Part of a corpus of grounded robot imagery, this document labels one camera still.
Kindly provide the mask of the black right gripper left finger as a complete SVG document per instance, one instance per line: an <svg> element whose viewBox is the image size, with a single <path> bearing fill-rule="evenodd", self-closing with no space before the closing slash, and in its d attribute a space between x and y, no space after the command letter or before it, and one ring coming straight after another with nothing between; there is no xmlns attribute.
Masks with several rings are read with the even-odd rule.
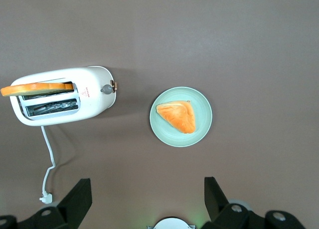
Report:
<svg viewBox="0 0 319 229"><path fill-rule="evenodd" d="M2 229L77 229L92 205L91 180L80 179L55 207L40 209L26 220L15 216L0 217Z"/></svg>

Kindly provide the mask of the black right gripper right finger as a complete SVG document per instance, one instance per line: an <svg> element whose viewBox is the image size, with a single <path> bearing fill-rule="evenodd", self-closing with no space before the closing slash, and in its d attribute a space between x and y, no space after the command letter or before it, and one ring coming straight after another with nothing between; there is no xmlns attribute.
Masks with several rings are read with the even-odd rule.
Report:
<svg viewBox="0 0 319 229"><path fill-rule="evenodd" d="M230 203L214 177L204 178L204 202L210 217L204 229L303 229L292 214L272 210L264 217L239 203Z"/></svg>

